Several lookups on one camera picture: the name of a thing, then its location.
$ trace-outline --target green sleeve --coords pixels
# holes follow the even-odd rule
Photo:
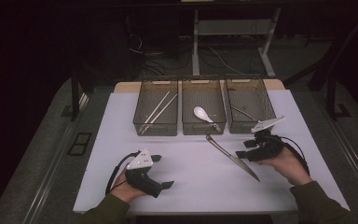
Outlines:
[[[80,219],[81,224],[121,224],[130,205],[119,198],[107,194],[97,207],[87,211]]]
[[[330,199],[318,182],[291,188],[290,191],[296,198],[299,223],[351,223],[351,212]]]

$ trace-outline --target spoon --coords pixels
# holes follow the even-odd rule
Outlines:
[[[215,127],[215,129],[216,129],[218,132],[221,131],[219,125],[215,124],[215,123],[213,122],[213,120],[211,120],[211,119],[209,118],[208,114],[205,112],[205,110],[204,110],[202,107],[200,107],[200,106],[194,107],[194,114],[195,114],[196,117],[199,118],[199,119],[203,119],[203,120],[205,120],[205,121],[208,121],[208,122],[210,122],[210,123],[213,123],[213,126]]]

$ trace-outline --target utensil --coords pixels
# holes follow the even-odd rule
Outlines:
[[[161,105],[162,101],[164,101],[165,97],[167,97],[168,93],[164,96],[164,98],[163,98],[163,99],[161,100],[161,102],[158,104],[158,107],[159,107],[159,105]],[[164,110],[171,104],[171,102],[176,98],[177,95],[178,95],[178,94],[175,94],[175,95],[173,96],[173,98],[172,98],[164,107],[162,107],[161,111],[159,111],[159,113],[156,114],[156,116],[152,119],[152,121],[150,121],[150,122],[146,125],[146,127],[142,130],[141,134],[144,134],[144,133],[147,131],[147,129],[150,128],[150,124],[153,124],[154,121],[156,121],[156,119],[158,119],[158,117],[159,117],[159,116],[162,114],[162,112],[164,112]]]
[[[242,114],[248,116],[250,119],[255,120],[255,119],[254,119],[252,116],[250,116],[248,113],[246,113],[246,112],[244,112],[244,111],[238,109],[236,106],[232,105],[231,108],[233,108],[233,109],[237,110],[238,112],[240,112],[240,113],[242,113]]]
[[[229,154],[227,151],[225,151],[222,147],[219,146],[219,144],[217,144],[213,138],[207,134],[206,135],[206,139],[217,149],[219,149],[221,152],[223,152],[223,154],[225,154],[227,157],[229,157],[232,161],[234,161],[237,165],[240,166],[240,168],[242,168],[244,171],[246,171],[249,175],[251,175],[252,177],[254,177],[258,182],[260,182],[260,179],[257,177],[257,175],[255,174],[255,172],[253,172],[251,170],[251,168],[249,168],[248,165],[246,165],[245,162],[243,162],[241,159],[238,159],[236,157],[233,157],[231,154]]]
[[[221,132],[221,129],[219,127],[219,125],[217,125],[216,123],[213,122],[213,120],[211,120],[208,116],[208,114],[205,112],[205,110],[200,107],[200,106],[196,106],[194,107],[194,114],[196,115],[197,118],[199,119],[203,119],[205,121],[208,121],[210,123],[213,124],[213,126],[215,127],[215,129],[218,131],[218,132]]]

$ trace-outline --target black cable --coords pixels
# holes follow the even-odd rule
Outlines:
[[[287,137],[281,137],[281,138],[287,139],[287,140],[291,141],[292,143],[294,143],[298,147],[298,149],[300,150],[302,158],[305,160],[305,156],[304,156],[304,153],[303,153],[301,147],[295,141],[293,141],[292,139],[287,138]]]
[[[262,138],[269,138],[269,139],[273,139],[273,140],[275,140],[275,141],[277,141],[277,142],[280,142],[280,143],[282,143],[282,144],[287,144],[287,143],[285,143],[285,142],[283,142],[282,140],[279,140],[279,139],[277,139],[277,138],[274,138],[274,137],[272,137],[272,136],[262,136]],[[298,147],[298,149],[300,150],[300,152],[301,152],[301,155],[302,155],[302,158],[304,159],[304,161],[305,161],[305,156],[304,156],[304,153],[303,153],[303,151],[302,151],[302,149],[301,149],[301,147],[295,142],[295,141],[293,141],[292,139],[290,139],[290,138],[287,138],[287,137],[280,137],[280,138],[283,138],[283,139],[287,139],[287,140],[289,140],[289,141],[291,141],[291,142],[293,142],[297,147]]]
[[[109,181],[107,182],[105,194],[108,194],[113,188],[117,187],[117,185],[116,185],[116,186],[114,186],[114,187],[112,188],[112,184],[113,184],[113,181],[114,181],[115,178],[116,178],[116,175],[117,175],[118,171],[120,170],[121,164],[123,164],[123,162],[126,161],[129,157],[136,157],[136,156],[138,156],[139,153],[140,153],[140,151],[134,152],[134,153],[131,153],[131,154],[128,154],[126,157],[123,158],[123,160],[121,160],[121,161],[118,163],[118,165],[115,167],[115,170],[113,170],[113,173],[110,175]]]

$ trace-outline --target white paper sheet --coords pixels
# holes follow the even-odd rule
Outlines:
[[[312,178],[329,197],[348,208],[291,92],[268,91],[268,94],[277,118],[286,116],[286,120],[274,126],[272,133],[296,141],[304,151]],[[181,113],[177,136],[138,136],[132,124],[137,99],[138,93],[111,94],[77,195],[75,212],[83,213],[95,207],[104,197],[115,166],[129,153],[146,147],[151,154],[162,156],[161,161],[154,163],[149,176],[159,183],[174,180],[174,184],[158,198],[144,196],[133,201],[129,215],[296,211],[296,202],[289,191],[292,186],[284,177],[269,166],[244,160],[260,178],[261,182],[257,182],[214,148],[205,136],[183,135]],[[227,127],[223,135],[213,136],[233,155],[237,150],[245,150],[243,141],[252,138],[252,134],[231,134]]]

